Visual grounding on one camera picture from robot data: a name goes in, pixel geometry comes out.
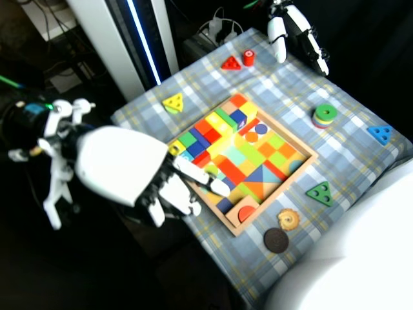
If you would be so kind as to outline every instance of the green triangle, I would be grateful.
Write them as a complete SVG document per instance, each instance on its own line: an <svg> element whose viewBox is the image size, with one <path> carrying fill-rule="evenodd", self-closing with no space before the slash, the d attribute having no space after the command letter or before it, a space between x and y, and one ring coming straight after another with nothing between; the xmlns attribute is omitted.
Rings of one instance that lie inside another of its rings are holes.
<svg viewBox="0 0 413 310"><path fill-rule="evenodd" d="M313 189L310 189L308 192L306 192L306 195L311 197L312 199L317 200L318 202L325 204L327 207L331 207L333 205L333 199L330 193L330 185L327 181L324 181Z"/></svg>

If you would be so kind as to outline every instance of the robotic arm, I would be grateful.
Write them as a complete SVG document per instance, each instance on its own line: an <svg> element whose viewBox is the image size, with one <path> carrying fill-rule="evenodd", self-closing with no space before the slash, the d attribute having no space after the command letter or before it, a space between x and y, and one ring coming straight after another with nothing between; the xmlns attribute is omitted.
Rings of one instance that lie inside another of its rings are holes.
<svg viewBox="0 0 413 310"><path fill-rule="evenodd" d="M183 179L222 196L230 194L228 185L181 156L171 155L168 146L153 137L114 126L93 129L82 124L83 115L92 107L85 99L77 99L73 105L65 100L52 105L20 101L5 117L3 131L15 132L15 124L27 125L28 119L36 128L44 128L37 147L52 159L50 190L43 207L54 229L62 226L56 203L61 198L73 202L67 183L74 174L98 195L127 206L128 217L156 227L167 216L201 212ZM9 154L14 154L14 161L28 160L22 150Z"/></svg>
<svg viewBox="0 0 413 310"><path fill-rule="evenodd" d="M277 62L283 63L287 58L285 38L288 33L297 39L314 70L323 76L328 75L327 52L320 48L314 27L310 26L306 17L297 9L292 1L273 0L269 11L268 39L274 49Z"/></svg>

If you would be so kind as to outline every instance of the red cylinder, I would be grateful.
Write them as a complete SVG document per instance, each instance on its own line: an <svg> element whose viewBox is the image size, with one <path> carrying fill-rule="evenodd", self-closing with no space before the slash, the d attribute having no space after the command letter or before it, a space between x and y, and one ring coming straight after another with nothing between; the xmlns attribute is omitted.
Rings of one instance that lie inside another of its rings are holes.
<svg viewBox="0 0 413 310"><path fill-rule="evenodd" d="M246 50L243 54L243 63L246 67L251 67L254 64L256 53L253 50Z"/></svg>

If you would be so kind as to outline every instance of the blue triangle block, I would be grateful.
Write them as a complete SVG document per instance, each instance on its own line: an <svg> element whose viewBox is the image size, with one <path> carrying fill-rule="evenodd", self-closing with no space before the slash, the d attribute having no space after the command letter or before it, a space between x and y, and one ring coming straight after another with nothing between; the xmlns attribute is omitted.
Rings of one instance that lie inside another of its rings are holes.
<svg viewBox="0 0 413 310"><path fill-rule="evenodd" d="M262 182L263 181L263 166L259 166L256 170L250 174L245 182Z"/></svg>
<svg viewBox="0 0 413 310"><path fill-rule="evenodd" d="M391 126L373 126L369 127L367 131L382 145L386 145L390 141L392 129Z"/></svg>
<svg viewBox="0 0 413 310"><path fill-rule="evenodd" d="M281 179L271 172L266 166L263 167L263 182L264 183L281 183Z"/></svg>

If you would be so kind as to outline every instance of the table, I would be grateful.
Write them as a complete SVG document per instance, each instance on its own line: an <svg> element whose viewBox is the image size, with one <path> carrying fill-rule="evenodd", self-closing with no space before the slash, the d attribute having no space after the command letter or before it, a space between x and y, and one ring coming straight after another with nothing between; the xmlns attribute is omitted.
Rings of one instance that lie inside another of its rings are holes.
<svg viewBox="0 0 413 310"><path fill-rule="evenodd" d="M255 65L240 71L224 71L221 64L234 55L241 61L244 50L256 53ZM184 111L167 113L161 101L184 95ZM205 206L197 218L185 218L196 238L214 259L249 307L302 257L307 249L395 162L413 156L413 145L395 130L383 147L368 132L369 126L387 125L329 80L289 56L277 64L267 37L250 29L186 69L119 109L115 124L145 132L168 142L231 94L240 92L254 100L319 153L319 158L297 181L263 212L239 237ZM327 130L311 123L312 111L330 103L339 115ZM334 204L325 207L305 192L322 181L330 183ZM279 227L277 214L296 210L300 226L288 232L290 245L283 254L266 249L263 235Z"/></svg>

